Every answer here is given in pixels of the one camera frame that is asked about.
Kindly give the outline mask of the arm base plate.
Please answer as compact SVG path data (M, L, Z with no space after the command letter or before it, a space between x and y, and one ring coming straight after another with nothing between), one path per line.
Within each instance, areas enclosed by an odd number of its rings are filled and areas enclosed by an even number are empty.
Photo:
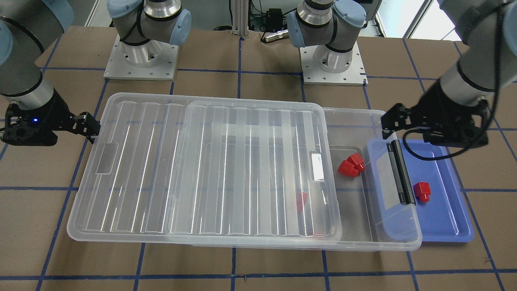
M179 50L179 46L155 40L129 46L116 37L103 76L110 80L173 81Z
M299 48L299 53L305 85L369 84L357 42L345 53L331 51L325 45Z

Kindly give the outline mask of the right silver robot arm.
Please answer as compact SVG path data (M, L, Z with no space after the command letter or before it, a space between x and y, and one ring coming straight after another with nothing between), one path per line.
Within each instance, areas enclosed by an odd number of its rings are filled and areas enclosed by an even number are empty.
M107 11L132 65L145 63L145 49L157 55L156 43L183 45L192 15L179 0L109 0ZM35 61L74 20L66 0L2 0L1 96L9 105L1 140L22 147L51 147L56 131L84 136L94 143L101 124L90 113L73 114Z

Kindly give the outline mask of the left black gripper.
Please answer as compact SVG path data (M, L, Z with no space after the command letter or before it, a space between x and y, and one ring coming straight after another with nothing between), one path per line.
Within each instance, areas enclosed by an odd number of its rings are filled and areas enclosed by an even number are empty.
M489 119L488 102L465 106L446 96L439 83L434 83L411 108L395 104L381 118L382 138L395 131L419 129L424 142L440 147L473 148L489 143L488 135L477 127L473 116L480 116L482 125Z

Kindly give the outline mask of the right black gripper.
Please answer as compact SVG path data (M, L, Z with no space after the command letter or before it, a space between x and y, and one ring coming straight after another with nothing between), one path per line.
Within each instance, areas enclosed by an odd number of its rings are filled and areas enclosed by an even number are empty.
M100 121L89 112L74 116L57 90L47 103L36 109L8 105L5 119L1 140L13 146L51 147L57 144L55 131L82 135L93 144L101 129Z

